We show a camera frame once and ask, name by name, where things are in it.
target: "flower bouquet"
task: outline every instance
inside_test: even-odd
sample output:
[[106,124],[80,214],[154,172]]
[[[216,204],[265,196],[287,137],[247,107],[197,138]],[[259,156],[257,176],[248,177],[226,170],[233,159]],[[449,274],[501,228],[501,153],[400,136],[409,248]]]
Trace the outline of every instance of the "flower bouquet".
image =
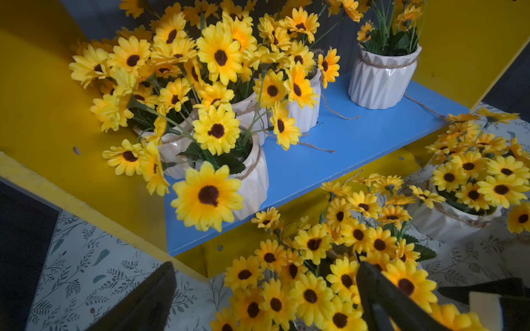
[[[485,118],[481,127],[476,121]],[[454,121],[447,134],[440,135],[427,149],[436,165],[429,189],[446,199],[435,210],[423,209],[414,221],[418,229],[433,239],[454,241],[486,227],[502,215],[501,209],[521,205],[530,190],[530,155],[517,143],[486,133],[489,125],[508,123],[518,114],[493,113],[481,108],[475,114],[449,115]],[[528,209],[528,204],[514,209]],[[510,217],[508,229],[521,232],[526,221]]]
[[236,258],[226,269],[231,306],[216,314],[212,331],[287,331],[295,330],[295,323],[321,330],[367,330],[357,287],[360,261],[376,266],[442,325],[485,330],[476,314],[437,304],[436,283],[418,268],[419,261],[435,254],[405,233],[413,217],[404,208],[407,204],[419,200],[432,208],[444,198],[398,194],[403,184],[398,176],[372,174],[351,181],[366,189],[352,192],[340,183],[323,184],[328,207],[319,219],[285,222],[274,208],[256,214],[252,222],[270,238],[254,255]]
[[405,94],[421,52],[418,18],[423,14],[422,2],[396,0],[385,6],[382,1],[362,1],[359,10],[373,8],[377,22],[366,21],[357,33],[359,57],[348,93],[359,106],[390,108]]

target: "artificial sunflower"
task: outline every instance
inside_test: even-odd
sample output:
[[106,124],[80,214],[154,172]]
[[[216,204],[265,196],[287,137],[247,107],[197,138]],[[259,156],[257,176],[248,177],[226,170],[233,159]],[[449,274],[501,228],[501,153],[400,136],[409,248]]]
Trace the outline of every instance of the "artificial sunflower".
[[293,41],[289,47],[289,62],[300,63],[304,68],[305,74],[309,74],[315,66],[313,57],[315,54],[309,51],[309,47],[304,45],[303,41]]
[[138,70],[149,58],[151,44],[147,40],[139,40],[131,36],[128,40],[118,39],[119,46],[114,46],[114,53],[109,54],[108,64],[110,66],[122,66],[127,71],[138,74]]
[[213,15],[215,18],[219,18],[219,15],[217,14],[217,5],[216,4],[210,4],[206,0],[195,0],[195,7],[184,7],[184,16],[186,17],[186,21],[190,23],[190,25],[195,25],[197,29],[200,29],[200,20],[201,20],[201,14],[204,16],[204,21],[206,22],[206,19]]
[[259,75],[259,78],[255,80],[253,89],[256,92],[256,101],[260,102],[261,108],[274,106],[277,102],[281,102],[287,94],[284,86],[284,72],[275,73],[274,70],[269,69],[265,77]]
[[520,234],[523,231],[530,231],[530,202],[524,202],[513,207],[508,214],[508,230],[511,233]]
[[377,219],[381,212],[381,206],[377,203],[377,196],[363,191],[354,192],[348,197],[348,201],[353,206],[353,210],[361,212],[367,218]]
[[360,253],[369,251],[369,248],[373,246],[372,237],[374,231],[373,228],[367,228],[366,224],[361,224],[354,219],[343,226],[341,234],[346,247],[353,246],[353,250]]
[[414,251],[414,244],[408,244],[406,239],[400,239],[397,244],[396,257],[403,262],[413,261],[414,265],[418,265],[416,262],[420,258],[420,253]]
[[421,7],[416,6],[406,8],[396,19],[396,31],[409,31],[416,27],[416,20],[422,15]]
[[169,82],[165,88],[160,89],[160,96],[158,102],[165,105],[165,114],[172,108],[175,111],[180,111],[182,104],[188,100],[188,92],[191,90],[190,83],[187,79],[175,79],[174,82]]
[[306,105],[314,108],[318,95],[313,93],[309,79],[305,79],[304,68],[301,64],[291,64],[287,72],[288,79],[284,82],[285,88],[289,91],[289,101],[298,102],[303,108]]
[[317,19],[317,15],[312,13],[308,16],[307,11],[301,7],[299,10],[293,8],[291,16],[285,17],[285,25],[293,32],[307,34],[307,40],[312,43],[315,41],[316,28],[320,26]]
[[331,300],[333,311],[330,318],[324,321],[323,331],[366,331],[368,325],[362,319],[363,313],[353,308],[351,301],[334,297]]
[[140,0],[121,0],[120,9],[125,11],[126,16],[132,15],[134,18],[138,18],[144,12]]
[[164,177],[164,169],[162,168],[156,142],[148,143],[147,147],[138,153],[138,156],[149,194],[152,195],[155,191],[160,196],[168,194],[169,183]]
[[111,146],[110,150],[104,151],[103,158],[109,159],[107,161],[109,166],[116,167],[116,175],[121,175],[124,172],[127,176],[132,176],[135,172],[137,175],[141,175],[142,170],[138,158],[138,153],[141,150],[141,144],[132,145],[129,140],[124,139],[121,142],[121,147]]
[[456,163],[448,162],[432,172],[432,182],[439,191],[452,192],[467,183],[468,175]]
[[479,193],[484,194],[485,200],[492,206],[502,205],[508,209],[510,204],[520,205],[521,200],[527,199],[521,192],[528,192],[530,187],[524,185],[522,178],[517,178],[515,174],[487,176],[485,181],[478,182]]
[[386,266],[383,275],[423,310],[432,312],[430,303],[438,302],[438,298],[432,293],[436,282],[427,279],[427,271],[417,270],[413,261],[397,259]]
[[238,289],[230,298],[234,317],[242,330],[269,331],[272,320],[260,309],[263,296],[259,288]]
[[497,156],[490,160],[488,162],[488,174],[493,176],[515,174],[515,178],[522,178],[525,184],[528,184],[528,178],[530,178],[528,168],[524,166],[523,162],[515,160],[513,156]]
[[267,239],[267,242],[262,241],[260,249],[256,249],[254,254],[260,258],[261,265],[271,271],[280,272],[281,268],[287,265],[285,249],[283,246],[278,245],[276,240],[270,241],[270,239]]
[[487,159],[482,154],[468,151],[466,153],[455,153],[451,155],[451,162],[457,164],[469,176],[482,180],[485,176],[484,168]]
[[333,311],[333,292],[327,287],[324,278],[316,278],[313,273],[300,275],[289,296],[298,305],[297,315],[304,320],[305,325],[311,326],[314,322],[317,328],[324,327],[324,321],[330,318]]
[[256,217],[251,219],[252,223],[258,225],[258,228],[264,228],[265,230],[270,229],[276,221],[280,219],[280,213],[276,208],[272,207],[267,209],[267,211],[259,211],[256,213]]
[[315,265],[319,265],[320,260],[331,249],[332,240],[322,225],[317,224],[307,231],[298,231],[293,245],[305,260],[312,260]]
[[342,7],[344,7],[344,12],[354,21],[359,23],[363,18],[363,14],[359,13],[357,7],[359,2],[356,0],[340,0],[342,2]]
[[414,194],[421,201],[425,202],[425,205],[430,209],[434,208],[434,202],[444,202],[446,200],[443,196],[428,190],[422,190],[417,186],[409,185],[409,187],[412,190],[412,194]]
[[458,203],[463,203],[469,208],[474,208],[476,211],[481,209],[490,209],[488,202],[484,198],[484,194],[479,193],[480,186],[478,184],[467,183],[456,191],[455,195],[458,198]]
[[390,264],[390,257],[388,254],[381,254],[379,251],[367,252],[366,256],[360,256],[361,261],[366,261],[373,265],[379,271],[386,271],[386,267]]
[[385,201],[385,207],[388,205],[404,205],[409,203],[415,203],[416,200],[413,196],[406,196],[405,194],[397,195],[394,197],[390,197],[388,200]]
[[383,208],[383,210],[379,214],[377,222],[379,222],[382,226],[394,223],[396,228],[398,230],[401,230],[402,223],[410,219],[412,219],[412,217],[409,215],[408,211],[406,211],[399,205],[389,205],[388,207]]
[[396,237],[392,237],[390,230],[383,230],[382,227],[378,227],[375,231],[372,232],[372,237],[370,241],[372,245],[369,246],[370,251],[378,251],[381,254],[388,254],[390,259],[395,258],[397,242]]
[[337,49],[330,47],[326,57],[323,57],[322,54],[319,54],[319,69],[322,72],[322,86],[324,88],[328,87],[328,82],[335,82],[335,77],[339,77],[339,68],[337,64],[339,62],[340,56],[337,56]]
[[265,278],[264,268],[257,256],[250,256],[245,259],[241,256],[234,259],[232,266],[226,268],[225,286],[235,291],[236,289],[246,289],[247,287],[257,287],[258,281]]
[[400,176],[381,176],[374,183],[374,193],[383,193],[387,196],[394,196],[394,193],[399,191],[403,185],[403,179]]
[[232,210],[243,208],[243,197],[237,193],[241,181],[228,179],[229,173],[226,165],[214,170],[210,162],[204,162],[200,172],[190,168],[186,180],[173,185],[178,198],[171,206],[186,227],[195,225],[197,230],[206,231],[212,226],[221,232],[223,221],[234,221]]
[[243,61],[239,53],[240,44],[232,39],[230,27],[225,23],[210,25],[202,31],[202,37],[197,39],[197,56],[208,64],[210,80],[218,78],[223,85],[228,81],[237,82],[237,74],[243,71]]
[[351,204],[346,202],[346,199],[334,199],[328,207],[328,213],[326,214],[328,221],[326,224],[333,231],[340,231],[343,224],[342,221],[351,217],[350,209]]
[[368,41],[372,38],[372,31],[374,31],[374,24],[371,21],[366,22],[361,26],[361,31],[357,32],[357,40],[360,42]]
[[195,133],[193,137],[213,155],[230,153],[239,137],[239,120],[235,118],[230,104],[222,104],[219,108],[210,106],[208,111],[199,109],[199,119],[193,121]]
[[83,56],[74,55],[75,62],[70,63],[72,70],[71,77],[81,81],[81,85],[86,88],[94,78],[106,78],[108,73],[107,59],[109,54],[101,48],[94,49],[92,45],[87,45],[83,51]]
[[460,314],[451,303],[443,306],[431,303],[430,307],[433,319],[452,331],[487,331],[474,312]]
[[273,133],[276,135],[277,144],[281,145],[284,150],[288,150],[291,145],[298,144],[302,135],[300,128],[295,126],[296,120],[289,117],[289,111],[286,108],[286,102],[277,102],[272,108],[272,118],[270,119],[274,126]]
[[333,293],[336,293],[343,302],[350,301],[360,305],[361,298],[356,281],[359,264],[355,258],[352,258],[352,261],[347,257],[337,258],[330,265],[330,270],[331,273],[326,279],[331,283]]
[[286,250],[285,259],[287,265],[279,272],[280,279],[283,285],[292,286],[294,282],[300,279],[300,275],[307,272],[307,267],[304,265],[304,258],[299,255],[297,250]]
[[274,323],[284,330],[289,330],[289,321],[296,319],[296,301],[289,297],[289,290],[282,286],[281,281],[274,278],[268,283],[263,283],[263,302],[260,309],[265,312],[267,319],[272,319]]

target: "white pleated vase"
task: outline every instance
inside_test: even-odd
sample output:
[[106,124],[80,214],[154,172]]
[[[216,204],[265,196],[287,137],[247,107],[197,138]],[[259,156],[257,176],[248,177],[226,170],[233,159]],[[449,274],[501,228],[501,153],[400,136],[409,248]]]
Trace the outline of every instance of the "white pleated vase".
[[322,83],[321,83],[322,73],[320,70],[316,70],[316,74],[313,78],[309,80],[311,83],[311,88],[313,93],[318,95],[315,101],[315,106],[313,108],[309,106],[300,107],[298,102],[289,102],[287,104],[287,109],[289,110],[289,117],[292,117],[296,120],[295,125],[300,128],[301,133],[308,132],[312,127],[316,125],[317,120],[319,119],[319,109],[320,109],[320,98],[322,96]]
[[[232,110],[235,113],[235,118],[237,118],[241,124],[246,124],[247,126],[252,124],[252,120],[254,119],[254,109],[257,103],[258,102],[256,101],[256,92],[254,92],[245,100],[232,104]],[[267,109],[260,108],[258,110],[257,116],[262,115],[266,111]],[[265,129],[267,127],[267,115],[265,114],[256,121],[253,126],[253,130],[257,131]],[[258,135],[260,146],[262,146],[265,143],[265,139],[267,138],[267,133],[261,131],[257,132],[256,135]]]
[[395,106],[409,86],[420,52],[421,46],[418,45],[417,50],[409,55],[382,56],[361,46],[348,88],[350,99],[368,109]]
[[[438,193],[431,181],[429,181],[429,190]],[[498,206],[492,214],[482,217],[463,212],[447,202],[435,202],[434,205],[433,209],[429,209],[422,204],[412,223],[418,231],[442,243],[462,240],[482,230],[502,215],[502,206]]]
[[[188,118],[180,124],[180,126],[187,132],[193,134],[193,127],[191,127],[190,124],[197,118],[197,111],[193,110],[191,111]],[[155,134],[152,131],[142,132],[142,130],[137,126],[134,126],[133,130],[142,137],[148,137]],[[174,127],[173,130],[182,132],[177,127]],[[178,153],[185,151],[190,146],[190,144],[191,140],[185,136],[178,136],[173,133],[166,133],[162,136],[162,145],[158,147],[158,151],[160,153],[160,160],[166,163],[180,162],[181,159],[178,156]],[[182,169],[181,164],[177,164],[173,167],[167,168],[166,170],[164,170],[164,174],[167,176],[171,176],[176,180],[180,180],[186,177],[186,172]]]

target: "dark brown flower center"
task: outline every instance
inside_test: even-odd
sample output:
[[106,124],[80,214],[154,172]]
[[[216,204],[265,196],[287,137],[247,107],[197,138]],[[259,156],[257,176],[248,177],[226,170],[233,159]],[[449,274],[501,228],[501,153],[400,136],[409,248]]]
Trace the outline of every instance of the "dark brown flower center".
[[514,173],[514,172],[511,171],[510,169],[506,169],[506,168],[501,169],[501,172],[502,172],[503,174],[505,174],[506,176],[509,176],[509,175],[511,175],[511,174]]
[[410,296],[414,292],[414,284],[406,278],[400,279],[397,283],[397,287],[402,290],[407,296]]
[[219,199],[219,190],[212,185],[206,185],[199,191],[199,201],[202,204],[211,204],[214,207],[217,207]]
[[167,35],[166,43],[172,43],[173,40],[175,40],[176,37],[176,30],[171,30],[171,32]]
[[467,162],[462,165],[462,168],[464,168],[464,170],[469,171],[475,169],[475,165],[471,162]]
[[136,66],[136,64],[138,63],[138,61],[140,61],[140,55],[131,55],[127,58],[127,65],[129,67],[134,67]]
[[364,233],[359,230],[359,229],[355,229],[354,230],[354,238],[357,239],[358,241],[361,241],[364,239]]
[[342,285],[344,285],[345,288],[349,289],[350,286],[352,286],[354,284],[354,281],[351,279],[351,277],[349,275],[342,275],[340,277],[340,280],[342,282]]
[[320,243],[322,242],[322,239],[309,239],[307,242],[307,248],[309,248],[312,251],[316,251],[320,247]]
[[277,298],[270,299],[270,307],[275,311],[279,312],[281,310],[281,301]]
[[467,197],[473,201],[476,201],[478,198],[480,198],[480,193],[475,190],[469,191],[469,193],[467,194]]
[[307,289],[304,292],[304,299],[309,303],[315,303],[319,298],[316,296],[315,291]]
[[267,94],[269,94],[270,96],[272,97],[275,97],[278,95],[278,88],[274,85],[269,85],[269,87],[267,87]]
[[495,191],[495,193],[500,194],[500,195],[505,195],[508,192],[510,192],[510,188],[507,187],[506,185],[497,185],[495,186],[493,190]]
[[300,64],[304,64],[304,58],[300,55],[295,56],[295,63],[300,62]]
[[278,131],[280,131],[280,133],[284,133],[284,130],[285,130],[285,124],[282,120],[278,119]]
[[517,220],[519,221],[520,224],[524,224],[528,222],[528,214],[522,214],[521,216],[519,216]]
[[386,248],[386,243],[385,241],[377,238],[375,241],[374,241],[374,248],[378,251],[384,251],[385,248]]
[[208,135],[220,139],[225,135],[225,127],[220,123],[215,123],[208,131]]
[[253,302],[246,309],[246,313],[249,314],[250,318],[254,318],[260,313],[260,307],[257,303]]
[[444,175],[444,181],[450,183],[450,182],[452,182],[454,180],[455,180],[455,175],[453,175],[453,174],[445,174]]
[[220,65],[220,66],[224,66],[226,64],[226,62],[228,61],[228,57],[225,53],[224,50],[218,50],[215,52],[214,54],[214,58],[215,60],[217,61],[217,63]]
[[335,324],[339,329],[343,329],[348,324],[348,316],[344,315],[341,312],[336,312],[333,315],[333,324]]
[[249,279],[250,276],[252,276],[252,273],[248,269],[242,270],[239,272],[239,274],[237,274],[237,278],[239,278],[242,281],[245,279]]
[[298,96],[301,96],[302,95],[302,90],[300,90],[300,86],[293,84],[293,91],[295,91],[295,94],[298,95]]
[[125,161],[127,162],[134,162],[138,159],[136,156],[134,156],[133,152],[131,152],[130,150],[124,151],[122,155]]
[[365,211],[370,210],[370,206],[365,203],[360,203],[359,207],[363,208]]
[[276,257],[274,256],[273,253],[266,253],[265,256],[263,257],[263,259],[267,263],[272,263],[272,262],[276,261]]
[[289,264],[289,275],[291,276],[292,279],[298,276],[298,267],[294,265],[294,263]]

